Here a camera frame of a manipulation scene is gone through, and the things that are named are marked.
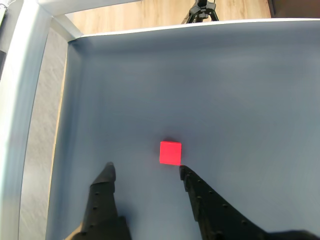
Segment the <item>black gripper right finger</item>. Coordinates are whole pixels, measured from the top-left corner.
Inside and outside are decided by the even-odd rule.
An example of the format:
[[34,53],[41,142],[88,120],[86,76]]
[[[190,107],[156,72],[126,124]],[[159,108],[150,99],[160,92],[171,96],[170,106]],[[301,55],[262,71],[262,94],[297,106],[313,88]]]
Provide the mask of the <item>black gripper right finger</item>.
[[305,230],[267,232],[229,204],[192,169],[179,167],[203,240],[318,240]]

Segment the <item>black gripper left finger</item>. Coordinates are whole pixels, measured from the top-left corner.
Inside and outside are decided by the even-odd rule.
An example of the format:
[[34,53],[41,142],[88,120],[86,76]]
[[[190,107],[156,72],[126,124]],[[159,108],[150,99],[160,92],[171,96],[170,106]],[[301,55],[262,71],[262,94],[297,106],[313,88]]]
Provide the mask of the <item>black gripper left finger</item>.
[[130,240],[131,233],[115,203],[116,170],[108,162],[89,188],[81,229],[73,240]]

